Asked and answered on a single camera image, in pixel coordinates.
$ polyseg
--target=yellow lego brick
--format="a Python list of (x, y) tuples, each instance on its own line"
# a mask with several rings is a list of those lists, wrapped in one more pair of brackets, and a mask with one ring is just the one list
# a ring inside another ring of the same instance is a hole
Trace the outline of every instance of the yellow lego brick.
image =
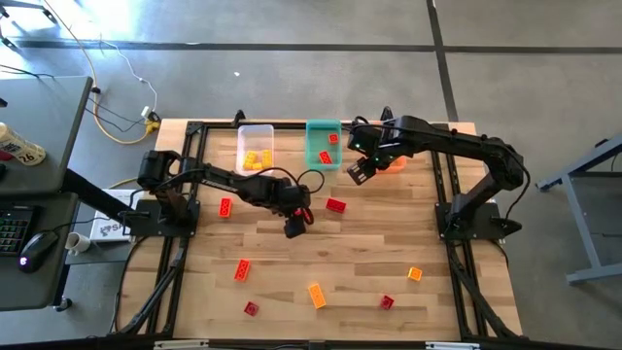
[(257, 152), (248, 151), (246, 155), (244, 156), (245, 163), (249, 162), (250, 164), (253, 164), (256, 160), (257, 160)]
[(263, 152), (261, 152), (261, 165), (263, 165), (263, 168), (272, 166), (272, 152), (270, 152), (270, 150), (263, 150)]
[(309, 294), (311, 295), (311, 299), (313, 299), (313, 304), (316, 309), (326, 306), (327, 302), (324, 300), (324, 295), (322, 294), (319, 284), (316, 283), (309, 287)]
[(408, 278), (415, 281), (421, 281), (421, 275), (423, 273), (424, 271), (420, 270), (417, 267), (410, 267), (410, 270), (408, 271)]

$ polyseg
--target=red lego brick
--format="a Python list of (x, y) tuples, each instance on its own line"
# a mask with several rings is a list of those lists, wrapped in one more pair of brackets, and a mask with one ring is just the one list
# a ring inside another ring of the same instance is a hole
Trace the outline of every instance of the red lego brick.
[(218, 211), (218, 216), (221, 218), (228, 218), (231, 216), (231, 198), (221, 199), (221, 209)]
[(343, 212), (346, 210), (346, 203), (329, 198), (327, 201), (327, 209), (343, 214)]
[(321, 151), (320, 152), (320, 162), (322, 164), (332, 164), (332, 159), (330, 158), (330, 155), (328, 154), (328, 151)]
[(389, 310), (391, 306), (393, 306), (393, 302), (394, 300), (391, 299), (390, 297), (383, 296), (382, 300), (380, 301), (380, 307), (382, 307), (385, 310)]
[(251, 269), (251, 262), (246, 259), (240, 259), (240, 263), (237, 265), (237, 270), (235, 270), (235, 279), (238, 281), (245, 281), (246, 276), (249, 274), (249, 269)]
[(339, 143), (339, 135), (337, 135), (336, 133), (332, 133), (328, 135), (328, 142), (331, 145), (336, 145)]
[(246, 304), (246, 307), (244, 308), (244, 312), (246, 312), (247, 314), (249, 314), (251, 316), (257, 315), (258, 311), (259, 311), (259, 306), (253, 304), (250, 301), (249, 301), (249, 303)]

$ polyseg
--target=lego brick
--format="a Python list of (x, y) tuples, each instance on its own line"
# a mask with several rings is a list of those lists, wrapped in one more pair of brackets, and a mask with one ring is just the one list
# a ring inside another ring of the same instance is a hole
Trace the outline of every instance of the lego brick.
[(391, 299), (390, 297), (383, 296), (382, 300), (380, 301), (380, 307), (382, 307), (385, 310), (389, 310), (391, 306), (393, 306), (393, 302), (394, 300)]
[(249, 151), (244, 156), (244, 162), (245, 163), (253, 164), (256, 161), (257, 161), (257, 152)]
[(221, 218), (228, 218), (229, 216), (231, 216), (232, 205), (233, 202), (231, 201), (231, 198), (221, 199), (221, 209), (219, 209), (218, 211), (218, 216), (220, 216)]
[(251, 316), (257, 315), (258, 311), (259, 311), (259, 306), (257, 306), (256, 304), (253, 304), (250, 301), (249, 303), (246, 304), (246, 307), (244, 308), (244, 312), (246, 312), (247, 314)]
[(320, 152), (320, 162), (322, 164), (332, 164), (332, 159), (330, 158), (330, 155), (328, 154), (328, 151), (321, 151)]
[(343, 212), (346, 210), (346, 203), (336, 200), (336, 199), (329, 198), (327, 200), (327, 209), (343, 214)]
[(272, 166), (272, 152), (270, 152), (270, 150), (263, 150), (261, 152), (261, 165), (264, 169)]
[(337, 135), (336, 133), (332, 133), (328, 135), (328, 142), (331, 145), (336, 145), (339, 143), (339, 135)]
[(313, 304), (316, 309), (319, 309), (322, 306), (325, 306), (327, 302), (324, 300), (324, 295), (322, 294), (322, 290), (320, 289), (319, 284), (314, 284), (309, 287), (309, 295), (311, 295), (311, 299), (313, 300)]
[(251, 262), (246, 259), (240, 259), (240, 263), (237, 265), (237, 270), (235, 270), (235, 280), (245, 281), (250, 269)]
[(410, 267), (410, 270), (408, 271), (408, 278), (415, 281), (421, 281), (421, 275), (423, 273), (424, 271), (420, 270), (417, 267)]

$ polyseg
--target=computer mouse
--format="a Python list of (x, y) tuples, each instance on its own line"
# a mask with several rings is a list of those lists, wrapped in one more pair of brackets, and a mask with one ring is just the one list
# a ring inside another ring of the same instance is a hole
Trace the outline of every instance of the computer mouse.
[(21, 272), (32, 273), (38, 270), (57, 240), (58, 235), (54, 231), (34, 234), (19, 254)]

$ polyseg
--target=teal plastic bin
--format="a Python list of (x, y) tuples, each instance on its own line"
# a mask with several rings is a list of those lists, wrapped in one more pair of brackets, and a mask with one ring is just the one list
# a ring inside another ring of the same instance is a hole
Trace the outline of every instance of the teal plastic bin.
[[(339, 137), (334, 145), (328, 141), (328, 136), (332, 133), (336, 133)], [(304, 146), (304, 160), (309, 169), (338, 169), (341, 166), (341, 122), (339, 120), (308, 120)], [(321, 151), (328, 151), (332, 164), (320, 162)]]

